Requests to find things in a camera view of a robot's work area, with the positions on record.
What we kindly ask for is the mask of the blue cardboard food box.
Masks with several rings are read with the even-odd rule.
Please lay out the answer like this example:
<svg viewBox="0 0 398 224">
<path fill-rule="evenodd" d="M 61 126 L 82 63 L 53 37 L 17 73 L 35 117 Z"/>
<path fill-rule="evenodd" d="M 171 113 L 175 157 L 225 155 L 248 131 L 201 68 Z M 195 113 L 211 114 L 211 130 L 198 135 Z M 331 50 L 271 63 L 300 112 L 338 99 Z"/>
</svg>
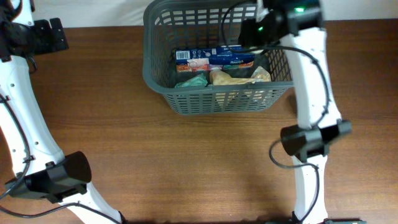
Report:
<svg viewBox="0 0 398 224">
<path fill-rule="evenodd" d="M 234 53 L 225 46 L 175 51 L 177 72 L 251 68 L 254 60 L 255 55 L 252 53 Z"/>
</svg>

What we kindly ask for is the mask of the tan grain pouch bag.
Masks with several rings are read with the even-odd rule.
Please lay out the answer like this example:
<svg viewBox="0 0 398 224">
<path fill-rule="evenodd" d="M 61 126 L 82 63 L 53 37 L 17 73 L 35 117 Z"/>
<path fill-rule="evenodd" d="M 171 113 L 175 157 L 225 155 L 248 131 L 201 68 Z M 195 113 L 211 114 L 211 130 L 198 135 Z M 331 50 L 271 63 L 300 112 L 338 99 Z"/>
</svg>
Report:
<svg viewBox="0 0 398 224">
<path fill-rule="evenodd" d="M 250 78 L 233 78 L 226 72 L 223 72 L 219 69 L 212 70 L 210 72 L 210 82 L 215 86 L 225 86 L 225 85 L 243 85 L 247 83 L 256 83 L 256 82 L 271 82 L 270 73 L 265 70 L 263 67 L 258 66 L 254 73 Z M 216 101 L 221 107 L 224 107 L 224 102 L 228 105 L 229 102 L 239 95 L 238 92 L 230 92 L 228 96 L 226 93 L 217 93 Z"/>
</svg>

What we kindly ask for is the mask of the teal wet wipes packet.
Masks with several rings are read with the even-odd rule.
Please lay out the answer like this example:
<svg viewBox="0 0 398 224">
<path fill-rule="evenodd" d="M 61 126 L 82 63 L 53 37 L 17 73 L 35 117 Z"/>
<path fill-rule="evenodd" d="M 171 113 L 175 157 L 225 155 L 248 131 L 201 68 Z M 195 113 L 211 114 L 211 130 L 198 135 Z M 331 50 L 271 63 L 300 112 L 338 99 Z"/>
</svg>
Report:
<svg viewBox="0 0 398 224">
<path fill-rule="evenodd" d="M 206 76 L 201 73 L 185 82 L 180 82 L 174 86 L 174 88 L 186 88 L 191 86 L 207 86 L 208 81 Z"/>
</svg>

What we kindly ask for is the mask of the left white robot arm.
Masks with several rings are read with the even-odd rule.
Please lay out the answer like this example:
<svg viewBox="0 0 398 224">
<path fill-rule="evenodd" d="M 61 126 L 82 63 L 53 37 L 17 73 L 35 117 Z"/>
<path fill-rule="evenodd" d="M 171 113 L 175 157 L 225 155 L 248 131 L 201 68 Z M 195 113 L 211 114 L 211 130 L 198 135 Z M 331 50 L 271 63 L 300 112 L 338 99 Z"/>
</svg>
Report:
<svg viewBox="0 0 398 224">
<path fill-rule="evenodd" d="M 34 20 L 34 10 L 33 0 L 1 2 L 1 131 L 14 172 L 5 195 L 46 199 L 85 223 L 125 223 L 95 189 L 84 153 L 65 155 L 44 121 L 30 81 L 34 57 L 68 43 L 60 19 Z"/>
</svg>

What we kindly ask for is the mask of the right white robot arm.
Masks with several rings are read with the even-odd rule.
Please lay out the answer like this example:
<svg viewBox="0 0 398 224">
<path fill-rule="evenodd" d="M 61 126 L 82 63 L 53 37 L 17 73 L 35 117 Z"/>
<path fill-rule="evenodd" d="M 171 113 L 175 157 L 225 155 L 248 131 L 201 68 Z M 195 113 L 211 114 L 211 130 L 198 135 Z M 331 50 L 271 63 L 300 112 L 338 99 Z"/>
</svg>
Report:
<svg viewBox="0 0 398 224">
<path fill-rule="evenodd" d="M 270 160 L 295 172 L 296 201 L 290 223 L 333 223 L 325 206 L 324 175 L 330 145 L 352 132 L 335 103 L 326 59 L 327 33 L 319 1 L 256 1 L 255 19 L 244 22 L 239 44 L 247 52 L 281 50 L 297 103 L 297 124 L 282 128 Z"/>
</svg>

